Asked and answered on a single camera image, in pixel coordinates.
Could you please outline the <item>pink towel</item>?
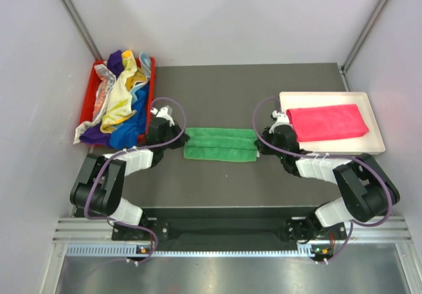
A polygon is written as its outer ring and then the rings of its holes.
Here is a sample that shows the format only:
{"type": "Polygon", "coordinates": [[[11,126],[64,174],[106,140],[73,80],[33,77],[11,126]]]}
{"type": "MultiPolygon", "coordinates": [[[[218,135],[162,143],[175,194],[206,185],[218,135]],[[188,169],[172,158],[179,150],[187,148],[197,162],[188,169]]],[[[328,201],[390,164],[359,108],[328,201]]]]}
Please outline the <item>pink towel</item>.
{"type": "Polygon", "coordinates": [[[369,132],[355,104],[293,108],[286,115],[298,142],[358,138],[369,132]]]}

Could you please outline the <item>green towel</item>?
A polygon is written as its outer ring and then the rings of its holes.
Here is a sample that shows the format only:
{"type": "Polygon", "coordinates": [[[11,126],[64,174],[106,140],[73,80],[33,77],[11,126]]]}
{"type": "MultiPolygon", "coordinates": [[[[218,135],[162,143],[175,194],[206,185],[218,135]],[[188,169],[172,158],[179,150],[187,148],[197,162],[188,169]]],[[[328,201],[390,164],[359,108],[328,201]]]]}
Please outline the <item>green towel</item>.
{"type": "Polygon", "coordinates": [[[252,129],[189,127],[190,137],[183,151],[188,160],[247,163],[256,162],[260,156],[252,129]]]}

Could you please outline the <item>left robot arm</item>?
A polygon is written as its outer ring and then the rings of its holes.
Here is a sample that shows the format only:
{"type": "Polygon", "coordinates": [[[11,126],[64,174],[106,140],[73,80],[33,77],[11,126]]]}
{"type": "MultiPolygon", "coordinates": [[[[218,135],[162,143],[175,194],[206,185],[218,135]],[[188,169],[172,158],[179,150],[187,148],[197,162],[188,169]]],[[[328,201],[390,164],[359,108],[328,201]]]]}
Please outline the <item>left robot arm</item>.
{"type": "Polygon", "coordinates": [[[142,219],[143,211],[122,197],[126,176],[156,166],[167,149],[182,148],[190,137],[172,119],[154,118],[144,137],[143,146],[134,146],[114,154],[88,154],[70,193],[73,206],[86,217],[101,218],[127,225],[135,239],[149,233],[149,223],[142,219]]]}

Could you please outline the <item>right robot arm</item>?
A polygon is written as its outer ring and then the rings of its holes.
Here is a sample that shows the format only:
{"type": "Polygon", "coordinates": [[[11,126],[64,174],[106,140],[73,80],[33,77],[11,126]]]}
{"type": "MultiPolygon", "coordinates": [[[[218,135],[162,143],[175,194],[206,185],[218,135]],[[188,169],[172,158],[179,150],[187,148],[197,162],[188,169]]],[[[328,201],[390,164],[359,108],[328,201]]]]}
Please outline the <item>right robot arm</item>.
{"type": "Polygon", "coordinates": [[[400,194],[370,154],[342,156],[300,149],[289,125],[267,127],[255,142],[262,155],[277,156],[284,170],[296,177],[335,184],[340,197],[319,206],[307,216],[308,231],[325,237],[332,226],[352,222],[362,227],[382,225],[400,201],[400,194]]]}

